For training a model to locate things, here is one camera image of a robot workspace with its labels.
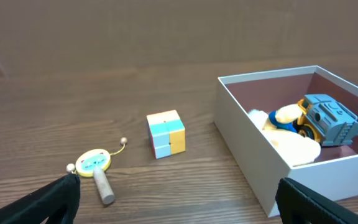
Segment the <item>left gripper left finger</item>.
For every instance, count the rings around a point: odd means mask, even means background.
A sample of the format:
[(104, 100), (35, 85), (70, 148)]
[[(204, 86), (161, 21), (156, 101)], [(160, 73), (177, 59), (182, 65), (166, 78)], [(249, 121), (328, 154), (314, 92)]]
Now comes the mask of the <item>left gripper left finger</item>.
[(67, 174), (0, 208), (0, 223), (73, 223), (80, 204), (80, 178)]

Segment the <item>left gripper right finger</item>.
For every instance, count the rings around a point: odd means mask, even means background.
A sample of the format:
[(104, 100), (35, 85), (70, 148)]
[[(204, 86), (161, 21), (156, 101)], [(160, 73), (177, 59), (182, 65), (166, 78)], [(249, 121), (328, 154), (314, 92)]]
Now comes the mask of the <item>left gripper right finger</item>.
[(283, 224), (358, 224), (358, 215), (336, 202), (285, 177), (275, 200)]

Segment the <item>small wooden rattle drum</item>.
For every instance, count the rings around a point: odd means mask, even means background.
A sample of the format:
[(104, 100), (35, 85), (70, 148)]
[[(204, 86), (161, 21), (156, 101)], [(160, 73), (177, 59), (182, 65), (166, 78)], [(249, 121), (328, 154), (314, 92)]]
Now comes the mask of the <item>small wooden rattle drum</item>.
[(104, 205), (110, 205), (116, 196), (105, 174), (111, 165), (111, 158), (123, 151), (127, 146), (127, 138), (120, 139), (120, 150), (109, 152), (105, 149), (92, 149), (83, 153), (75, 163), (66, 166), (66, 171), (82, 177), (92, 177), (97, 186), (99, 196)]

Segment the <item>white plush duck toy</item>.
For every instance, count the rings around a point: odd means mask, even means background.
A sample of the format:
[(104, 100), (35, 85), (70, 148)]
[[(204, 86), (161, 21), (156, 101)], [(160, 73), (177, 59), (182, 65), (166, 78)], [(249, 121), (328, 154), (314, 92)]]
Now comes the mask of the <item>white plush duck toy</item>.
[(318, 142), (298, 134), (292, 125), (302, 114), (297, 104), (283, 106), (270, 113), (257, 109), (248, 112), (257, 129), (291, 166), (310, 164), (321, 153)]

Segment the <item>grey yellow toy truck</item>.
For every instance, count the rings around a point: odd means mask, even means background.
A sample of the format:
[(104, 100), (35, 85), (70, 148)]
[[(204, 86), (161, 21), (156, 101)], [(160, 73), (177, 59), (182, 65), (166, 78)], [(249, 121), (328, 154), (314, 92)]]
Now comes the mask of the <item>grey yellow toy truck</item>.
[(358, 116), (331, 96), (305, 95), (298, 106), (302, 115), (293, 122), (295, 130), (322, 147), (348, 146), (358, 136)]

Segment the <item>pastel colour puzzle cube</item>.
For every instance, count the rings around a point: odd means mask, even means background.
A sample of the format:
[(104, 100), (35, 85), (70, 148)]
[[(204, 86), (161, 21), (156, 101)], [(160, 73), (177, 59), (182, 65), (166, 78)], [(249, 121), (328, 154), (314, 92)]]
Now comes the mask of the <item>pastel colour puzzle cube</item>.
[(177, 110), (149, 114), (146, 118), (156, 159), (186, 151), (185, 126)]

